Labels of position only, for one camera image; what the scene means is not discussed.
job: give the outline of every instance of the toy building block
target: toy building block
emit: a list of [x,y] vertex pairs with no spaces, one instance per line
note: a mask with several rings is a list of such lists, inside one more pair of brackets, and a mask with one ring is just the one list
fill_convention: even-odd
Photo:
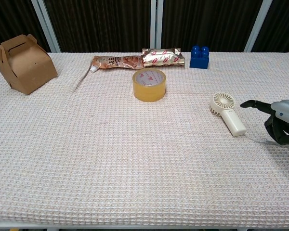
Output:
[[209,48],[194,46],[191,52],[190,68],[207,69],[209,64]]

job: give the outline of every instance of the handheld fan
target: handheld fan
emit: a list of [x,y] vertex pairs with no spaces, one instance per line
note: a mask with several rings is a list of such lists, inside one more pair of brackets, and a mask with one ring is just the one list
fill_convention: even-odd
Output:
[[233,136],[240,136],[246,132],[246,128],[234,111],[235,105],[235,99],[227,93],[216,93],[210,100],[211,112],[222,116]]

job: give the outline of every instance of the white waffle tablecloth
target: white waffle tablecloth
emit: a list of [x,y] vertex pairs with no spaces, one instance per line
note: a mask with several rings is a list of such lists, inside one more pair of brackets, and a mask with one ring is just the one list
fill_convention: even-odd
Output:
[[[50,55],[59,76],[30,95],[0,74],[0,220],[289,227],[289,148],[263,143],[269,115],[239,107],[289,99],[289,53],[211,52],[206,70],[183,53],[185,67],[159,68],[155,103],[134,98],[134,70],[74,91],[97,53]],[[246,135],[209,111],[216,92],[234,96]]]

